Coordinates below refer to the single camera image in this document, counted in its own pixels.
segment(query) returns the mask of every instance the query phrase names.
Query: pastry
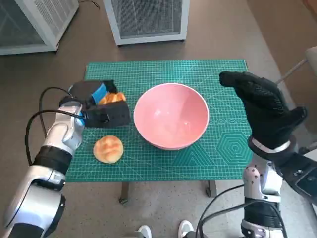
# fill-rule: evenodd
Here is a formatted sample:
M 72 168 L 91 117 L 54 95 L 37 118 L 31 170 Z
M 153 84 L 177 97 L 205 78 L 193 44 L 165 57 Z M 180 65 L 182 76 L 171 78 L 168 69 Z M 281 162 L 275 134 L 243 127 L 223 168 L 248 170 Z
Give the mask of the pastry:
M 122 154 L 122 142 L 114 135 L 104 136 L 95 143 L 94 155 L 103 163 L 115 163 L 121 158 Z
M 106 96 L 100 100 L 99 104 L 115 103 L 120 101 L 126 101 L 123 93 L 107 93 Z

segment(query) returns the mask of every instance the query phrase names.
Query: white metal frame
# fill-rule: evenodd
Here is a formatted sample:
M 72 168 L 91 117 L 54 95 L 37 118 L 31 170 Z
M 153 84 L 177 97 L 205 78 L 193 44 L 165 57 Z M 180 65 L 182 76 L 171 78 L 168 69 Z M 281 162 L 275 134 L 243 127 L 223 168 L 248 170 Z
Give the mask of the white metal frame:
M 42 38 L 44 44 L 38 45 L 21 45 L 21 46 L 9 46 L 9 47 L 0 47 L 0 55 L 11 55 L 11 54 L 23 54 L 23 53 L 36 53 L 36 52 L 47 52 L 47 51 L 57 51 L 59 41 L 64 34 L 66 28 L 68 27 L 70 21 L 75 15 L 79 3 L 76 0 L 73 0 L 75 8 L 71 10 L 69 17 L 65 21 L 62 29 L 60 30 L 57 37 L 51 31 L 48 24 L 43 19 L 42 15 L 36 9 L 33 0 L 14 0 L 17 5 L 22 9 L 25 16 L 28 18 L 36 32 Z
M 115 19 L 111 0 L 104 0 L 105 9 L 108 15 L 108 20 L 113 33 L 114 41 L 117 45 L 136 44 L 155 41 L 172 41 L 172 40 L 185 40 L 187 36 L 187 25 L 189 15 L 190 0 L 183 0 L 182 3 L 182 16 L 181 16 L 181 30 L 179 34 L 165 34 L 155 36 L 138 36 L 134 38 L 121 38 L 117 21 Z

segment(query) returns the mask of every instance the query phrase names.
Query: table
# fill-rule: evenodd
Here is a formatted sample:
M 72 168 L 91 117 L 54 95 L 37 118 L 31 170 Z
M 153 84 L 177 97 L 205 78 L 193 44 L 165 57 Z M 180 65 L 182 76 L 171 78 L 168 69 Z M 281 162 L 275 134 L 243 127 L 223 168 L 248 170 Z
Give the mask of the table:
M 247 138 L 251 133 L 241 100 L 231 88 L 219 84 L 222 71 L 246 71 L 243 59 L 175 60 L 91 63 L 85 80 L 113 79 L 127 98 L 132 121 L 128 126 L 83 132 L 67 172 L 68 182 L 123 182 L 121 202 L 127 200 L 128 183 L 135 181 L 209 181 L 209 196 L 215 196 L 215 180 L 241 179 L 251 159 Z M 153 147 L 137 132 L 133 110 L 139 97 L 151 87 L 168 82 L 182 83 L 197 90 L 210 110 L 205 134 L 192 146 L 179 151 Z M 115 164 L 99 162 L 93 155 L 95 142 L 116 135 L 124 154 Z

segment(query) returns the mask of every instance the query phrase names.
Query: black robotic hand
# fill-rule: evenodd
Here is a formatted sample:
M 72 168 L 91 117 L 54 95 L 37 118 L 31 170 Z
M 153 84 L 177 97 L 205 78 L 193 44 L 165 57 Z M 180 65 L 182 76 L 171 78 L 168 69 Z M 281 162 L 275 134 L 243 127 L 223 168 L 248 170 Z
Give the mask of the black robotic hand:
M 289 110 L 277 85 L 268 79 L 248 72 L 222 72 L 219 78 L 242 100 L 253 138 L 270 149 L 286 143 L 307 117 L 305 107 Z

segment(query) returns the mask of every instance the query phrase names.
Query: white shoe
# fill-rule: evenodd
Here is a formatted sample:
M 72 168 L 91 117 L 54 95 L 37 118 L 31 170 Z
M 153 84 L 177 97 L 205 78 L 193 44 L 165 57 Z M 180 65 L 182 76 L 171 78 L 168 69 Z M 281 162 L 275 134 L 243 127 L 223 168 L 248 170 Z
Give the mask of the white shoe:
M 152 238 L 152 232 L 149 226 L 141 226 L 138 232 L 141 232 L 145 238 Z
M 193 224 L 191 224 L 189 221 L 184 220 L 179 224 L 178 238 L 183 238 L 184 236 L 186 236 L 187 233 L 193 231 L 195 231 Z

